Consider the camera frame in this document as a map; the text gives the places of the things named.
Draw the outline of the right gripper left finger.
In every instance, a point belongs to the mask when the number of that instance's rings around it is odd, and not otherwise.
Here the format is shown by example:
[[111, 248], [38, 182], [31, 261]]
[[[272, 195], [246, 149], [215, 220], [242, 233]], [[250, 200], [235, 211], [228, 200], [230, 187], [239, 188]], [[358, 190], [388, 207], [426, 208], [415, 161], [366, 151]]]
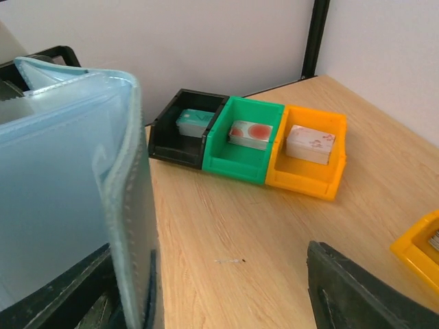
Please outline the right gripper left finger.
[[31, 295], [1, 311], [2, 328], [128, 328], [105, 244]]

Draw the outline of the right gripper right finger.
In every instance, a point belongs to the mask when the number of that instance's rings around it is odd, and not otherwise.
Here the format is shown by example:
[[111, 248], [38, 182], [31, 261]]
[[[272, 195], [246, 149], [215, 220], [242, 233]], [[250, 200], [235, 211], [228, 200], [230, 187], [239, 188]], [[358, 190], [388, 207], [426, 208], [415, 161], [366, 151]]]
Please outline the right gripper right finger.
[[307, 268], [318, 329], [438, 327], [438, 313], [399, 293], [326, 243], [309, 242]]

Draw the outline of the blue leather card holder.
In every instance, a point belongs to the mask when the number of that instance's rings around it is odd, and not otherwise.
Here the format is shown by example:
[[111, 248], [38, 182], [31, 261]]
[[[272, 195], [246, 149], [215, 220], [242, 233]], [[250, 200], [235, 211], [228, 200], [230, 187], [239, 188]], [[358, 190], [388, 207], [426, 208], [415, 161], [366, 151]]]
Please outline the blue leather card holder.
[[128, 328], [164, 326], [160, 252], [135, 76], [76, 72], [1, 102], [1, 311], [105, 244]]

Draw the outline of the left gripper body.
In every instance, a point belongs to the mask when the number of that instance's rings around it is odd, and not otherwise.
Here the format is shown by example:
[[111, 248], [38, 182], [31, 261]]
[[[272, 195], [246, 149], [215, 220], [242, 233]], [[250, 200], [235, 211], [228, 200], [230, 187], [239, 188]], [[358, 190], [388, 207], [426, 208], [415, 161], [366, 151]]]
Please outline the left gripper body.
[[[31, 55], [29, 58], [48, 62], [58, 66], [81, 67], [75, 52], [69, 46], [58, 45]], [[43, 72], [42, 67], [36, 68], [19, 64], [14, 61], [1, 64], [1, 101], [23, 97], [29, 90], [36, 90], [51, 86], [66, 79], [71, 79], [71, 74], [77, 75], [71, 69], [67, 73], [57, 71]]]

